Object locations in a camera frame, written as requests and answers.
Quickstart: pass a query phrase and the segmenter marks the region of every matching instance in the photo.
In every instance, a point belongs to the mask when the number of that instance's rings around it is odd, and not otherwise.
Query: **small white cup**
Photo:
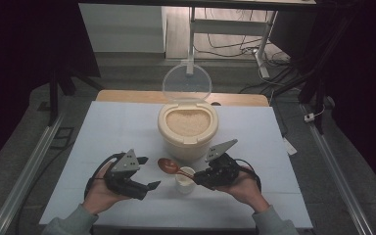
[[[182,167],[181,170],[191,175],[194,175],[195,173],[195,170],[188,166]],[[178,190],[181,194],[189,194],[195,188],[195,182],[192,179],[182,174],[175,174],[175,181],[176,181],[176,190]]]

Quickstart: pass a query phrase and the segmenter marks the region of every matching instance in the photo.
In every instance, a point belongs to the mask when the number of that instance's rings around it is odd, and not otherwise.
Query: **rice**
[[[210,126],[210,115],[201,110],[172,111],[166,116],[170,130],[182,136],[195,136]]]

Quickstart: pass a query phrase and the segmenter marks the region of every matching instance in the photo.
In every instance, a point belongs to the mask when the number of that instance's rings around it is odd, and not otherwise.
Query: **hand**
[[[219,186],[215,189],[230,194],[240,203],[252,207],[255,212],[264,212],[269,208],[269,203],[261,194],[256,180],[246,172],[240,171],[231,185]]]
[[[97,173],[96,178],[88,191],[87,197],[84,200],[83,207],[93,214],[104,212],[118,201],[129,199],[129,197],[118,195],[107,188],[103,176],[110,164],[111,163],[107,163]]]

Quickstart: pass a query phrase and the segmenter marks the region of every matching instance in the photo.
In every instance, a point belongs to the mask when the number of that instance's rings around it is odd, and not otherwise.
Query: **container lid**
[[[186,64],[176,66],[164,77],[163,93],[169,101],[204,101],[212,93],[209,74],[196,65],[189,74],[187,67]]]

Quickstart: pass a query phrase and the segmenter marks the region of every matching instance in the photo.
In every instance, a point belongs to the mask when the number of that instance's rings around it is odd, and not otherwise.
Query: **white tabletop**
[[[53,217],[67,217],[83,201],[88,178],[112,154],[134,149],[137,157],[148,157],[132,180],[147,184],[160,180],[143,201],[121,201],[100,214],[96,224],[137,228],[255,228],[252,209],[231,196],[196,186],[193,193],[175,190],[174,176],[163,173],[159,158],[171,158],[157,127],[162,105],[93,102],[71,150],[59,182],[41,217],[46,224]],[[259,175],[262,194],[284,219],[295,226],[312,224],[271,108],[215,107],[219,129],[212,144],[231,139],[238,143],[227,151],[234,159],[249,162]],[[203,170],[203,159],[189,166]]]

